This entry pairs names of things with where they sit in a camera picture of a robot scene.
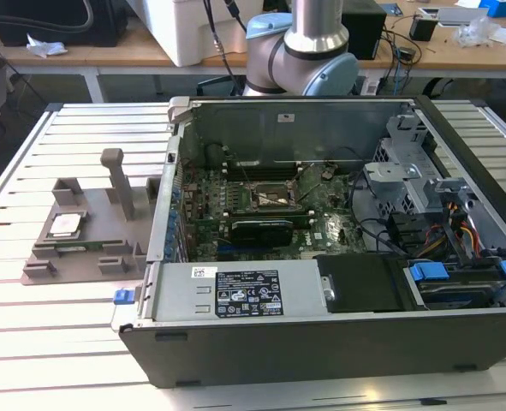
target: white sticker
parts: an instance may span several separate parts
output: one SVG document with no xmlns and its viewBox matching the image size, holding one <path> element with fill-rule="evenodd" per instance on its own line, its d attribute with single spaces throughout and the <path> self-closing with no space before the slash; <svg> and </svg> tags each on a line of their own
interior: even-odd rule
<svg viewBox="0 0 506 411">
<path fill-rule="evenodd" d="M 294 114 L 280 114 L 277 116 L 277 122 L 295 122 Z"/>
<path fill-rule="evenodd" d="M 192 278 L 214 278 L 217 271 L 217 267 L 192 267 Z"/>
</svg>

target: red wire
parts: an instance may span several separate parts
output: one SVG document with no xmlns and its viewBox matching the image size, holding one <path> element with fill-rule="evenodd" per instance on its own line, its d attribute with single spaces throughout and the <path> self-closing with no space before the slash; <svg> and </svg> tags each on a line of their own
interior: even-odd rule
<svg viewBox="0 0 506 411">
<path fill-rule="evenodd" d="M 431 228 L 430 228 L 430 229 L 428 230 L 428 232 L 426 233 L 426 242 L 424 243 L 424 245 L 425 245 L 425 244 L 427 244 L 427 243 L 429 242 L 429 240 L 430 240 L 430 233 L 431 233 L 434 229 L 440 229 L 440 228 L 441 228 L 441 226 L 440 226 L 440 225 L 436 225 L 436 224 L 431 226 Z"/>
</svg>

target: label with certification marks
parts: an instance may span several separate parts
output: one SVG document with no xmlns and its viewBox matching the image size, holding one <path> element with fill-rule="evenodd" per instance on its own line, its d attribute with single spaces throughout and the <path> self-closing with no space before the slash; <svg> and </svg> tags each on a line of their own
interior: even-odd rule
<svg viewBox="0 0 506 411">
<path fill-rule="evenodd" d="M 217 272 L 215 314 L 221 319 L 283 315 L 279 272 Z"/>
</svg>

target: power cable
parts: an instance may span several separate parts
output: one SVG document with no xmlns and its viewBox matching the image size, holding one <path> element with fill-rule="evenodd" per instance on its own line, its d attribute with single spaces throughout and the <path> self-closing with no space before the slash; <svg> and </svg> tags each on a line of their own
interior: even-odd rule
<svg viewBox="0 0 506 411">
<path fill-rule="evenodd" d="M 42 30 L 61 33 L 83 33 L 89 30 L 94 22 L 92 7 L 89 0 L 82 0 L 87 12 L 87 20 L 79 26 L 63 26 L 60 24 L 49 23 L 47 21 L 37 21 L 23 17 L 14 17 L 10 15 L 0 15 L 0 24 L 12 24 L 16 26 L 33 27 Z"/>
<path fill-rule="evenodd" d="M 237 92 L 241 95 L 243 94 L 243 89 L 241 88 L 241 84 L 239 84 L 239 81 L 237 81 L 237 79 L 235 78 L 234 73 L 232 72 L 232 69 L 228 64 L 228 60 L 226 59 L 226 52 L 224 51 L 224 45 L 222 44 L 222 41 L 218 37 L 217 29 L 215 27 L 215 21 L 212 16 L 211 0 L 203 0 L 203 6 L 205 7 L 207 20 L 209 21 L 209 28 L 211 29 L 212 37 L 215 42 L 215 47 L 217 48 L 218 54 L 222 58 L 222 62 L 224 64 L 224 67 L 226 68 L 226 71 L 228 71 L 229 78 L 234 83 Z"/>
</svg>

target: table leg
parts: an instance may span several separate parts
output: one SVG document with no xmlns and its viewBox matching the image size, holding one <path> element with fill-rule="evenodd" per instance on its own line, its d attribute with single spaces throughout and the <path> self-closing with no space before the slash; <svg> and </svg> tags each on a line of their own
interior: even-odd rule
<svg viewBox="0 0 506 411">
<path fill-rule="evenodd" d="M 98 70 L 94 67 L 86 68 L 82 75 L 85 77 L 87 88 L 89 89 L 89 94 L 91 95 L 91 101 L 95 104 L 105 103 L 106 98 L 104 95 L 104 90 L 98 81 Z"/>
<path fill-rule="evenodd" d="M 376 96 L 378 84 L 380 84 L 382 76 L 383 73 L 379 70 L 367 70 L 365 72 L 365 81 L 361 88 L 361 96 Z"/>
<path fill-rule="evenodd" d="M 164 88 L 161 85 L 161 75 L 153 74 L 153 85 L 156 88 L 156 94 L 160 95 L 164 93 Z"/>
</svg>

